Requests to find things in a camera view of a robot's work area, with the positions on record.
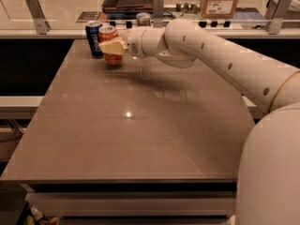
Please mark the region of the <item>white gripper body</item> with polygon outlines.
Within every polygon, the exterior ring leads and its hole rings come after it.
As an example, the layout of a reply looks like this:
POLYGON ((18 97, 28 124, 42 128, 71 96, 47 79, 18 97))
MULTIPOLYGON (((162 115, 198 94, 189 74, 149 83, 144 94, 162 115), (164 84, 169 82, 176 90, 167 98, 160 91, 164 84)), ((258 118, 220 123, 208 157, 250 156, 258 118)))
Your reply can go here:
POLYGON ((127 34, 128 52, 135 57, 145 57, 143 51, 143 34, 146 31, 143 27, 131 29, 127 34))

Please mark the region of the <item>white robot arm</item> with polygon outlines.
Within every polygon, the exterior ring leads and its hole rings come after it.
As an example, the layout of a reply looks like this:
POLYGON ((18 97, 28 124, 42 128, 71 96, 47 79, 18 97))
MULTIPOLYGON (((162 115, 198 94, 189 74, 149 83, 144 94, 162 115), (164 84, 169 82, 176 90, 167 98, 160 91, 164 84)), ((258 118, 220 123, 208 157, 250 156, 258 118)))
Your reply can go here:
POLYGON ((140 26, 99 44, 108 54, 155 57, 189 68, 198 59, 263 117, 238 165, 235 225, 300 225, 300 69, 218 37, 195 22, 140 26))

